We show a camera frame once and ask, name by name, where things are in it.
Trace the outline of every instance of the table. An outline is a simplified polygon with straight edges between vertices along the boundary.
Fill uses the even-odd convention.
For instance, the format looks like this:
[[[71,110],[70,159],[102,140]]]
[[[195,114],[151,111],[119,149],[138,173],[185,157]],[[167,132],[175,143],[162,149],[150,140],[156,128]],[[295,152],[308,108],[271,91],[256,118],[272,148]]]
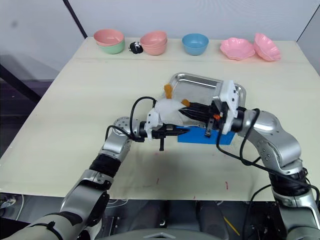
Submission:
[[[126,46],[137,40],[126,39]],[[88,37],[66,64],[0,160],[0,191],[63,197],[95,159],[108,125],[129,116],[140,96],[158,97],[178,72],[234,80],[246,89],[246,107],[275,114],[283,128],[301,144],[304,167],[320,186],[317,104],[320,77],[294,41],[275,42],[282,60],[265,62],[258,56],[227,59],[220,40],[210,40],[201,56],[187,55],[179,39],[169,39],[160,56],[116,55],[100,51]],[[137,106],[144,120],[151,103]],[[238,153],[235,137],[227,150]],[[247,201],[269,183],[268,174],[242,165],[214,145],[178,143],[176,137],[134,142],[109,191],[115,199]],[[247,143],[244,156],[257,151]],[[270,190],[256,200],[271,201]]]

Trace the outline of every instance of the stainless steel tray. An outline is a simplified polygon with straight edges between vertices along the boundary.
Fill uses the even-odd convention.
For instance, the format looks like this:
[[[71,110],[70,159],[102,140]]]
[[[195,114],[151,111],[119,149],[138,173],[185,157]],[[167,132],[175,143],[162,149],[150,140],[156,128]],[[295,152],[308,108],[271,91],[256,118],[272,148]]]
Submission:
[[[213,97],[218,95],[217,84],[221,82],[223,81],[210,77],[179,72],[170,80],[173,87],[172,97],[178,101],[188,99],[189,102],[210,105]],[[234,85],[239,95],[239,106],[244,107],[246,90],[239,84]]]

